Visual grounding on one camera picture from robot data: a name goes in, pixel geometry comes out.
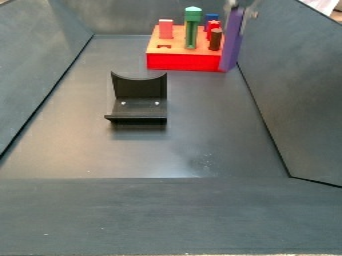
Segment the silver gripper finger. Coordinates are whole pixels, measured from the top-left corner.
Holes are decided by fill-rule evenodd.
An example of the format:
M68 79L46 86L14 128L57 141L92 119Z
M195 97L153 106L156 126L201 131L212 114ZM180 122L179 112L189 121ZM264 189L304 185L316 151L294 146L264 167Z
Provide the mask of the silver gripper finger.
M244 10L244 18L255 19L258 17L256 7L260 4L260 0L254 0L251 5Z
M238 6L238 0L225 0L224 11L228 12L236 6Z

